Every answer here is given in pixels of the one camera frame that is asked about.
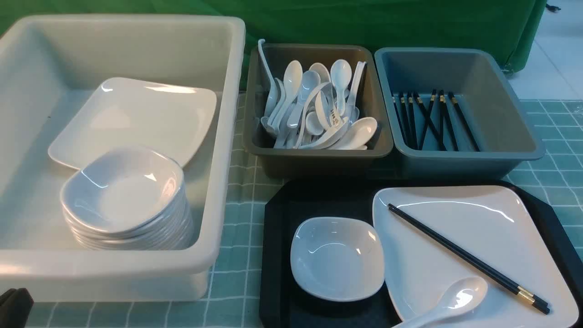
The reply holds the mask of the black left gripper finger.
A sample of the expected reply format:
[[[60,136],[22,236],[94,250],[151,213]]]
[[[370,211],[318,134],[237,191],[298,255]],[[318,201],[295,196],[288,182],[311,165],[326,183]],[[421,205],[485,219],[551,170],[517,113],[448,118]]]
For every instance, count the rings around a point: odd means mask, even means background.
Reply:
[[[0,297],[0,327],[25,328],[35,301],[26,288],[10,288]]]

